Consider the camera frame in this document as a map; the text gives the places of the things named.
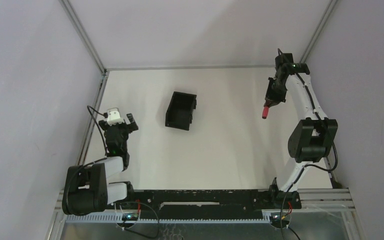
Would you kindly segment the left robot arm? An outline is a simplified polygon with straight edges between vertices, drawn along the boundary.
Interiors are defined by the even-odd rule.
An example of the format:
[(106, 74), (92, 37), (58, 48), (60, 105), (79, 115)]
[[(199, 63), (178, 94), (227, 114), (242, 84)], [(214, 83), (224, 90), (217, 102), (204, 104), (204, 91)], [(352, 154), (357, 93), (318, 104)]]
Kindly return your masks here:
[(130, 163), (127, 140), (139, 129), (133, 115), (126, 116), (129, 122), (113, 108), (98, 123), (103, 130), (106, 157), (68, 168), (61, 204), (66, 215), (102, 212), (115, 202), (125, 209), (135, 205), (137, 196), (129, 181), (109, 181), (111, 176), (127, 170)]

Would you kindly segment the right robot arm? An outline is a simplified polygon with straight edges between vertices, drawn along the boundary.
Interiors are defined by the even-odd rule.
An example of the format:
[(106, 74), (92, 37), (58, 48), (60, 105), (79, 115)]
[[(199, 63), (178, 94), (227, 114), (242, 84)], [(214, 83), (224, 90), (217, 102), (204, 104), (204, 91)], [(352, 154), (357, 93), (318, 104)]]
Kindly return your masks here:
[(338, 122), (323, 111), (307, 64), (296, 63), (292, 53), (279, 50), (275, 70), (274, 77), (268, 79), (262, 118), (268, 117), (270, 108), (286, 102), (287, 95), (291, 95), (298, 116), (298, 123), (287, 142), (290, 159), (269, 188), (269, 203), (282, 208), (296, 193), (301, 177), (310, 167), (317, 167), (331, 151), (337, 154), (334, 139)]

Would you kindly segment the red handled screwdriver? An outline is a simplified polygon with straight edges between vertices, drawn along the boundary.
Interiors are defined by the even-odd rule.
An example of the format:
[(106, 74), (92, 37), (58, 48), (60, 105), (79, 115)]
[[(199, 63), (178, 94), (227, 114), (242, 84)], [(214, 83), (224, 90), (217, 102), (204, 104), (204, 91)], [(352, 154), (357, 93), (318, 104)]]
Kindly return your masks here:
[(266, 106), (266, 105), (265, 105), (265, 106), (263, 107), (262, 114), (261, 114), (262, 119), (266, 119), (266, 118), (268, 117), (269, 109), (270, 109), (269, 106)]

